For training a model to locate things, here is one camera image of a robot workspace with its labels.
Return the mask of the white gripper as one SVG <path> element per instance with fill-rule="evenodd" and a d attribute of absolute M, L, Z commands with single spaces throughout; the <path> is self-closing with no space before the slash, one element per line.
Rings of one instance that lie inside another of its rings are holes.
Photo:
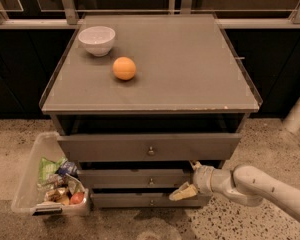
<path fill-rule="evenodd" d="M 171 201 L 180 201 L 183 199 L 194 197 L 198 192 L 204 196 L 211 196 L 213 194 L 211 187 L 211 179 L 213 171 L 215 170 L 212 166 L 202 165 L 197 160 L 189 161 L 193 174 L 193 184 L 185 182 L 178 189 L 173 191 L 169 195 Z"/>

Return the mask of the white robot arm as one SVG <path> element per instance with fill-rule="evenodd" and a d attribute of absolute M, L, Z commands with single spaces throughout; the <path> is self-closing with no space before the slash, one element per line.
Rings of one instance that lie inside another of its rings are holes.
<path fill-rule="evenodd" d="M 229 200 L 256 207 L 267 199 L 300 223 L 300 190 L 285 184 L 250 165 L 238 165 L 233 170 L 216 169 L 191 161 L 192 183 L 185 182 L 169 195 L 180 201 L 202 194 L 221 194 Z"/>

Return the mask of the white cylindrical robot base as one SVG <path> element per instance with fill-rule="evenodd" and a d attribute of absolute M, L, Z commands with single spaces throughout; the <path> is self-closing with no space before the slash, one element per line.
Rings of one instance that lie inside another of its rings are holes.
<path fill-rule="evenodd" d="M 300 97 L 283 121 L 284 128 L 291 133 L 300 129 Z"/>

